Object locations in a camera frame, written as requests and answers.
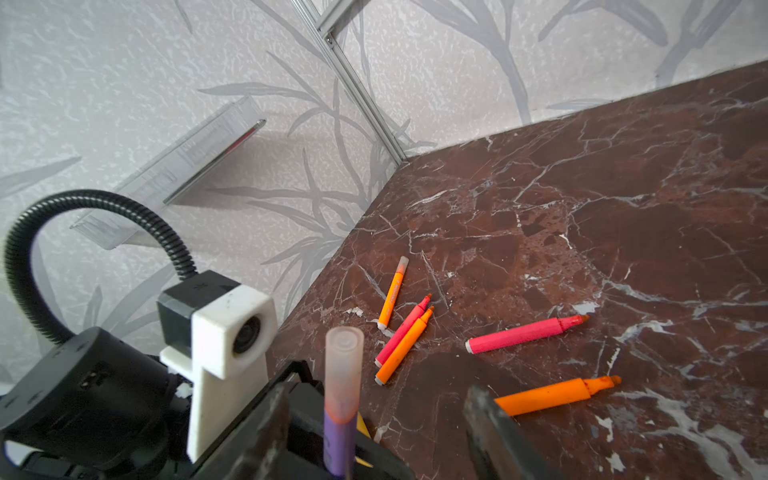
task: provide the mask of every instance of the orange marker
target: orange marker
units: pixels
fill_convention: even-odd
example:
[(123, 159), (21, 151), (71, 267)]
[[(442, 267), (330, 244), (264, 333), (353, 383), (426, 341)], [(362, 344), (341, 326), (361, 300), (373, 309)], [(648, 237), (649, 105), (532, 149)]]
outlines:
[(392, 279), (392, 285), (389, 286), (389, 293), (386, 294), (386, 300), (384, 300), (382, 314), (379, 315), (379, 330), (386, 330), (386, 327), (389, 325), (389, 317), (392, 316), (392, 310), (395, 308), (395, 300), (397, 300), (397, 294), (400, 292), (402, 277), (406, 274), (407, 266), (408, 258), (400, 257), (400, 263), (397, 264), (395, 278)]
[(496, 399), (496, 403), (509, 415), (522, 415), (549, 409), (566, 403), (587, 400), (601, 390), (621, 384), (620, 376), (602, 376), (599, 379), (573, 379), (567, 382), (543, 386), (540, 389), (515, 393)]
[(392, 352), (392, 355), (389, 356), (386, 362), (384, 362), (384, 365), (382, 365), (382, 368), (379, 370), (379, 372), (376, 373), (376, 383), (379, 385), (384, 385), (387, 383), (389, 377), (392, 376), (392, 374), (395, 372), (395, 369), (397, 369), (397, 367), (402, 362), (402, 359), (406, 357), (408, 351), (411, 349), (413, 344), (416, 343), (416, 340), (419, 339), (419, 336), (427, 327), (429, 317), (432, 316), (432, 312), (434, 311), (435, 307), (430, 306), (429, 310), (424, 312), (424, 315), (422, 315), (420, 319), (416, 320), (416, 323), (414, 323), (408, 333), (406, 333), (406, 336), (403, 337), (395, 351)]

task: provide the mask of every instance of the pink marker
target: pink marker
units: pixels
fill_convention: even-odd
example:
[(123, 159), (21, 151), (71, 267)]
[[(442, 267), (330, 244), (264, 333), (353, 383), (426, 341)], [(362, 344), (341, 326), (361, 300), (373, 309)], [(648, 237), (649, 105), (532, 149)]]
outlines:
[(377, 367), (382, 368), (382, 365), (384, 365), (384, 362), (389, 358), (390, 355), (392, 355), (392, 352), (395, 351), (397, 346), (400, 344), (400, 341), (403, 339), (403, 337), (406, 336), (406, 333), (408, 333), (408, 330), (411, 329), (414, 323), (416, 323), (416, 320), (419, 319), (420, 316), (424, 315), (424, 312), (427, 311), (427, 305), (429, 305), (429, 301), (432, 298), (432, 294), (424, 297), (424, 300), (422, 302), (413, 307), (413, 310), (411, 310), (411, 313), (406, 317), (406, 320), (402, 323), (402, 325), (397, 329), (395, 332), (395, 335), (392, 336), (391, 339), (384, 345), (384, 348), (382, 349), (381, 353), (376, 356), (376, 360), (373, 362), (376, 364)]
[(530, 325), (519, 326), (504, 332), (479, 336), (467, 340), (465, 345), (467, 347), (467, 352), (470, 353), (483, 353), (490, 350), (503, 349), (506, 346), (543, 339), (548, 336), (560, 335), (565, 330), (572, 326), (581, 325), (588, 319), (589, 315), (569, 316), (564, 319), (551, 318), (542, 320), (541, 322), (531, 323)]

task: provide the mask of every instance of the wallpaper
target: wallpaper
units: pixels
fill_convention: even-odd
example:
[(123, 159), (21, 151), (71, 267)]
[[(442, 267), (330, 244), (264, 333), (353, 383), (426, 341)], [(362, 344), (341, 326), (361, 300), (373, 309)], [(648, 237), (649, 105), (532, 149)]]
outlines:
[(342, 32), (409, 138), (460, 144), (768, 58), (765, 0), (369, 0)]
[[(0, 4), (0, 235), (29, 204), (110, 190), (223, 104), (251, 95), (266, 126), (162, 213), (198, 270), (273, 294), (284, 318), (396, 167), (289, 2), (142, 0)], [(146, 353), (176, 282), (146, 234), (106, 251), (42, 231), (38, 286), (79, 332), (101, 326)], [(0, 279), (0, 382), (50, 345)]]

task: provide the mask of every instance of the cable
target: cable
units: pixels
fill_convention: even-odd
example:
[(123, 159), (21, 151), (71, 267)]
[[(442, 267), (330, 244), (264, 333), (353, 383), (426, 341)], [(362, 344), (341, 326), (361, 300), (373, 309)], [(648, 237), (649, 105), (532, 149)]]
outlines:
[(32, 244), (51, 218), (81, 208), (107, 210), (133, 221), (163, 247), (180, 279), (197, 275), (192, 256), (174, 229), (137, 201), (102, 190), (70, 190), (46, 197), (25, 210), (11, 226), (5, 241), (5, 277), (33, 327), (56, 345), (74, 333), (56, 318), (38, 290), (32, 276)]

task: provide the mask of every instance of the black plastic part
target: black plastic part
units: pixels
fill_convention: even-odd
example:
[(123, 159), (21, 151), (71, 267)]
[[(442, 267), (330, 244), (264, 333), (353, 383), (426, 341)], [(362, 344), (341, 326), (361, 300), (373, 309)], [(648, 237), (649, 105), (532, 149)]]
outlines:
[(70, 190), (46, 197), (25, 210), (11, 225), (5, 240), (5, 276), (16, 302), (31, 324), (56, 345), (74, 336), (46, 305), (32, 276), (31, 251), (40, 229), (70, 210), (96, 208), (126, 217), (146, 230), (170, 257), (185, 280), (197, 274), (194, 261), (174, 229), (155, 212), (130, 198), (102, 190)]
[(93, 327), (49, 352), (5, 396), (2, 441), (111, 477), (156, 475), (167, 457), (163, 420), (176, 386), (164, 365)]
[[(286, 382), (294, 375), (300, 382)], [(194, 465), (188, 458), (174, 457), (174, 435), (180, 435), (186, 403), (174, 397), (163, 422), (155, 428), (170, 427), (170, 437), (155, 432), (143, 442), (154, 439), (170, 445), (164, 450), (167, 460), (156, 472), (162, 455), (153, 455), (143, 468), (133, 472), (113, 468), (99, 474), (48, 453), (33, 453), (20, 469), (13, 467), (0, 452), (0, 478), (8, 480), (85, 480), (139, 479), (157, 480), (337, 480), (323, 466), (323, 384), (315, 380), (306, 361), (292, 361), (253, 399), (219, 439)], [(4, 441), (0, 435), (0, 444)], [(374, 468), (355, 464), (353, 478), (358, 480), (415, 480), (402, 460), (358, 432), (355, 455)], [(279, 455), (270, 456), (269, 445), (283, 446)], [(253, 472), (253, 465), (263, 466)], [(122, 462), (120, 467), (130, 466)]]
[(469, 387), (464, 417), (470, 457), (480, 480), (563, 480), (485, 390)]
[[(301, 382), (281, 383), (298, 374)], [(290, 423), (286, 425), (288, 436), (286, 448), (280, 454), (280, 464), (277, 475), (274, 478), (282, 480), (337, 480), (328, 473), (323, 466), (323, 394), (313, 386), (316, 381), (312, 379), (309, 366), (306, 361), (291, 362), (268, 385), (268, 389), (285, 389), (290, 413)], [(245, 480), (257, 478), (243, 476), (233, 467), (233, 458), (238, 453), (243, 453), (245, 459), (256, 461), (260, 459), (259, 449), (253, 450), (253, 446), (264, 441), (255, 432), (274, 435), (278, 432), (282, 410), (279, 406), (270, 402), (279, 402), (280, 394), (269, 393), (262, 399), (259, 405), (243, 421), (227, 435), (215, 452), (202, 464), (197, 472), (191, 476), (194, 480), (219, 480), (230, 478), (231, 480)], [(278, 418), (266, 420), (265, 415), (274, 415)], [(272, 429), (259, 427), (259, 425), (271, 425)], [(376, 444), (360, 432), (357, 432), (355, 455), (367, 461), (373, 468), (355, 464), (353, 478), (358, 480), (415, 480), (413, 471), (408, 468), (400, 458), (394, 456), (389, 450)]]
[(207, 270), (161, 293), (157, 312), (165, 343), (192, 357), (192, 314), (238, 286), (235, 280)]

